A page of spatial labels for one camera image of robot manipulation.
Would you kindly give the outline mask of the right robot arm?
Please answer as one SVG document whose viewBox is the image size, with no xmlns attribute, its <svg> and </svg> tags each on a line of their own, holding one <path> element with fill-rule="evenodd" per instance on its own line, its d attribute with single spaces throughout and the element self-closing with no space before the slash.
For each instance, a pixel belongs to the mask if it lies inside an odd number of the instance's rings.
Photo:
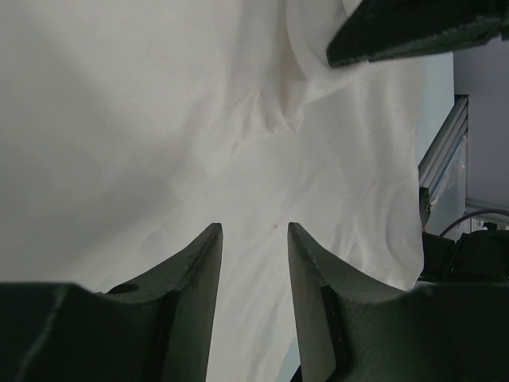
<svg viewBox="0 0 509 382">
<path fill-rule="evenodd" d="M 506 1 L 362 1 L 326 49 L 330 67 L 450 53 L 508 39 Z M 422 281 L 507 283 L 508 235 L 425 233 Z"/>
</svg>

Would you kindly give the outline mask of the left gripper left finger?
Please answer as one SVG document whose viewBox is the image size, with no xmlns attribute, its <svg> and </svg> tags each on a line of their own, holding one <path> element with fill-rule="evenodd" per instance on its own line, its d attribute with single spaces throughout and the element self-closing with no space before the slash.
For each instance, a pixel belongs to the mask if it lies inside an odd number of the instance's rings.
<svg viewBox="0 0 509 382">
<path fill-rule="evenodd" d="M 223 230 L 106 293 L 75 283 L 1 285 L 4 381 L 203 381 Z"/>
</svg>

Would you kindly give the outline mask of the white t shirt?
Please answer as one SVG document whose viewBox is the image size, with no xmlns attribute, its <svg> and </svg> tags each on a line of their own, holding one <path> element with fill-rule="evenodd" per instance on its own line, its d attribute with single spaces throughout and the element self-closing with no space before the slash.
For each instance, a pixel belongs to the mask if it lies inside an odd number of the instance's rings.
<svg viewBox="0 0 509 382">
<path fill-rule="evenodd" d="M 422 271 L 420 60 L 327 67 L 353 1 L 4 1 L 1 277 L 108 290 L 223 227 L 210 381 L 275 381 L 291 222 Z"/>
</svg>

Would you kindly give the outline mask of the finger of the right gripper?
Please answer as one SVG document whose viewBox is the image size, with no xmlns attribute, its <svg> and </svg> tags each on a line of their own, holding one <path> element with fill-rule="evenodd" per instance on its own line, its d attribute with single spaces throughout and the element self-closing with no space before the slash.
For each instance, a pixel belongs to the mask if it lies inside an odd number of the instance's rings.
<svg viewBox="0 0 509 382">
<path fill-rule="evenodd" d="M 450 53 L 508 39 L 508 1 L 362 1 L 326 50 L 332 68 Z"/>
</svg>

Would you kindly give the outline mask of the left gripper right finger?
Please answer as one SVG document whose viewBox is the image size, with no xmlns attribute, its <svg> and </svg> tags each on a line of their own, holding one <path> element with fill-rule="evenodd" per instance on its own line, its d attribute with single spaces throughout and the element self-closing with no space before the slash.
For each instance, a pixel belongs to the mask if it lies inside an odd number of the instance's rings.
<svg viewBox="0 0 509 382">
<path fill-rule="evenodd" d="M 299 224 L 288 256 L 296 381 L 505 381 L 507 283 L 388 286 L 324 249 Z"/>
</svg>

